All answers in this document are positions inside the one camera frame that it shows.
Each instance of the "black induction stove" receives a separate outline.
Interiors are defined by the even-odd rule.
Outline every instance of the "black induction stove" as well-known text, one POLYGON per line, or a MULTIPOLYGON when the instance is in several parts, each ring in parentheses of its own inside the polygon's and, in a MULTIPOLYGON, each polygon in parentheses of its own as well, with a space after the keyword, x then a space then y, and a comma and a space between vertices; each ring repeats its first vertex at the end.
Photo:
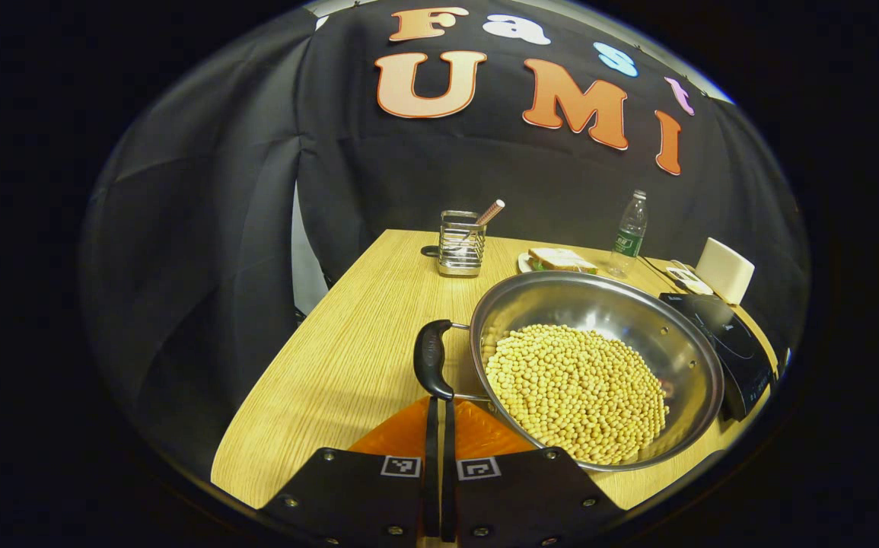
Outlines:
POLYGON ((724 369, 724 419, 743 420, 773 383, 773 371, 760 341, 727 303, 716 295, 662 294, 706 336, 724 369))

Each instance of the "black fabric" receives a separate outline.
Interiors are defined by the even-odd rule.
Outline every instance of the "black fabric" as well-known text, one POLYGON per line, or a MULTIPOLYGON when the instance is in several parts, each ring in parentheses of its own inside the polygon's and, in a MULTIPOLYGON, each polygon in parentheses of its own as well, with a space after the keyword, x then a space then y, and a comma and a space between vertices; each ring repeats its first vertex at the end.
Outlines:
POLYGON ((296 327, 289 105, 316 20, 291 11, 193 69, 127 129, 88 205, 81 299, 99 367, 203 479, 296 327))
POLYGON ((610 249, 632 191, 648 194, 646 256, 696 264, 707 237, 756 265, 745 298, 775 350, 800 333, 807 296, 807 250, 787 181, 738 109, 703 97, 682 74, 613 36, 565 15, 514 2, 469 0, 439 37, 393 43, 395 11, 435 7, 426 0, 379 0, 337 11, 314 35, 301 67, 298 111, 303 152, 301 212, 317 259, 338 279, 388 228, 437 230, 442 209, 483 211, 494 198, 508 208, 488 234, 610 249), (482 29, 487 14, 539 24, 552 41, 534 45, 482 29), (594 42, 634 59, 637 77, 598 59, 594 42), (437 119, 405 119, 377 105, 375 60, 421 52, 415 92, 441 96, 453 49, 485 53, 473 102, 437 119), (561 129, 527 124, 533 72, 525 59, 558 63, 582 90, 596 79, 616 84, 624 101, 627 150, 561 129), (689 93, 687 115, 664 77, 689 93), (682 126, 678 177, 655 163, 658 109, 682 126))

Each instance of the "wok handle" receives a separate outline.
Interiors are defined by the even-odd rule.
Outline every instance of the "wok handle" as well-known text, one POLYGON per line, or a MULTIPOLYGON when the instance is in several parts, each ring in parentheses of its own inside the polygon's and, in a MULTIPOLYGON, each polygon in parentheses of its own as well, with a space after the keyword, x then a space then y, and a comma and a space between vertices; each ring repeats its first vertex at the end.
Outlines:
MULTIPOLYGON (((468 330, 470 326, 453 323, 450 320, 435 320, 426 323, 416 336, 416 350, 412 357, 412 366, 416 370, 416 378, 422 388, 432 396, 440 400, 450 401, 456 393, 453 387, 446 383, 442 377, 442 365, 446 362, 446 347, 442 343, 442 333, 446 333, 450 327, 468 330)), ((488 401, 485 396, 460 394, 465 400, 488 401)))

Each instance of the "tissue box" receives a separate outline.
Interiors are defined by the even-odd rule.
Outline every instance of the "tissue box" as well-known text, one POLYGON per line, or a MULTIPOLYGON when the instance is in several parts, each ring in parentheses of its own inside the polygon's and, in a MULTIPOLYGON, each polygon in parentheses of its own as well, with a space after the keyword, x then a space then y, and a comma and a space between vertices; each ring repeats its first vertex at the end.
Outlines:
POLYGON ((707 238, 696 264, 696 276, 727 303, 740 304, 753 276, 753 263, 717 240, 707 238))

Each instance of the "orange letter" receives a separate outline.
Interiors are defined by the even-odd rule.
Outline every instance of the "orange letter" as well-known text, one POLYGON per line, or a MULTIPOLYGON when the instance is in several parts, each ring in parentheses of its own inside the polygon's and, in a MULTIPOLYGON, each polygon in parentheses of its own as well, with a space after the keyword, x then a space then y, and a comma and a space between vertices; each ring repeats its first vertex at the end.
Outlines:
POLYGON ((678 176, 683 173, 680 169, 680 123, 672 116, 661 110, 655 111, 655 117, 659 119, 662 128, 662 136, 659 138, 659 153, 655 155, 655 163, 668 173, 678 176))
POLYGON ((428 59, 425 53, 395 53, 376 60, 381 69, 377 99, 379 107, 402 118, 442 118, 467 108, 476 91, 476 66, 485 53, 446 52, 439 59, 449 62, 449 88, 436 98, 417 96, 416 67, 428 59))
POLYGON ((395 11, 391 17, 398 18, 398 32, 388 37, 388 40, 400 42, 414 38, 432 38, 442 36, 446 31, 435 28, 438 24, 442 27, 453 27, 456 18, 453 15, 468 15, 469 11, 463 8, 426 8, 425 10, 395 11))
POLYGON ((558 129, 564 125, 556 113, 557 104, 561 104, 568 125, 579 134, 597 112, 588 135, 603 145, 619 150, 628 148, 623 131, 623 101, 628 96, 619 86, 595 80, 583 94, 563 66, 540 59, 527 59, 524 65, 533 70, 533 107, 524 111, 524 121, 558 129))

